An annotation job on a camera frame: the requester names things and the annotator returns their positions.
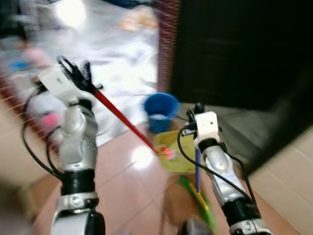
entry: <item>tiled floor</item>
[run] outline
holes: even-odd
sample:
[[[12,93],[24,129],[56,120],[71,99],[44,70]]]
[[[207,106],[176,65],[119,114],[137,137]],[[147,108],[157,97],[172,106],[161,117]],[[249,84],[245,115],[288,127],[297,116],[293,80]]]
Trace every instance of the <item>tiled floor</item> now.
[[[16,191],[0,185],[0,234],[34,235]]]
[[[140,127],[148,138],[153,135],[147,125]],[[180,222],[198,214],[195,202],[177,183],[178,176],[166,172],[145,145],[130,131],[99,148],[96,187],[100,203],[97,210],[106,221],[106,234],[128,231],[133,235],[174,235]],[[216,218],[217,235],[228,235],[228,225],[211,188],[210,179],[203,174],[202,190],[211,202]],[[43,182],[36,190],[44,190]],[[56,186],[39,213],[34,228],[38,235],[49,234]],[[275,235],[298,235],[261,197],[256,195],[264,220]]]

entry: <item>wall tile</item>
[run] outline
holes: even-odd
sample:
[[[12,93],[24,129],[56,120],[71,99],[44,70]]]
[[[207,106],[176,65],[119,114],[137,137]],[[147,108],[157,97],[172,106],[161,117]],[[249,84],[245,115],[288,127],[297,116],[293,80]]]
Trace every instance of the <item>wall tile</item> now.
[[[312,205],[273,174],[268,166],[252,176],[254,190],[296,230],[304,235],[310,235],[313,231]]]
[[[311,127],[306,131],[305,134],[298,138],[294,142],[293,146],[313,159],[313,127]]]
[[[30,131],[27,141],[34,153],[44,162],[45,146]],[[0,179],[14,186],[27,186],[47,173],[31,158],[25,149],[20,129],[0,135]]]
[[[0,102],[0,136],[4,135],[17,127],[17,116],[7,111],[9,107]]]
[[[290,145],[270,162],[268,169],[313,205],[313,159]]]

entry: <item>yellow dustpan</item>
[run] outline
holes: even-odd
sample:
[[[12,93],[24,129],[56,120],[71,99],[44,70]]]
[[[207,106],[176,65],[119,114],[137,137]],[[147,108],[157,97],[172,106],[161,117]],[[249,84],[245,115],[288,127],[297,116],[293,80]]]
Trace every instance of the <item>yellow dustpan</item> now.
[[[194,173],[196,168],[195,165],[189,162],[184,158],[180,153],[180,150],[177,145],[177,135],[179,131],[170,131],[164,132],[156,135],[154,142],[158,149],[167,149],[166,152],[170,153],[169,155],[164,154],[164,151],[160,151],[159,154],[160,162],[162,166],[170,172],[174,173]],[[193,135],[188,135],[180,138],[181,146],[184,149],[184,152],[191,158],[196,158],[195,147]]]

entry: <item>door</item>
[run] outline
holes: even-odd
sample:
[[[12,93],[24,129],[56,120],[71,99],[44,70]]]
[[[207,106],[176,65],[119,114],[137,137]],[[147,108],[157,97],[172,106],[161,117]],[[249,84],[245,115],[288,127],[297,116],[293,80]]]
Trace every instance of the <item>door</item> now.
[[[312,61],[312,19],[297,1],[181,0],[172,94],[269,109]]]

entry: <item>red mop handle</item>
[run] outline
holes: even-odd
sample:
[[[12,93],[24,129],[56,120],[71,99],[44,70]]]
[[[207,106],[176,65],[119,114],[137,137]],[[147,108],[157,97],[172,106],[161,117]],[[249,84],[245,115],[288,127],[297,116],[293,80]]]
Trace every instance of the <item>red mop handle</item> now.
[[[146,143],[154,152],[158,154],[157,149],[151,144],[148,139],[134,126],[130,121],[95,87],[94,96],[106,106],[115,116],[118,117],[125,125],[127,125],[142,141]]]

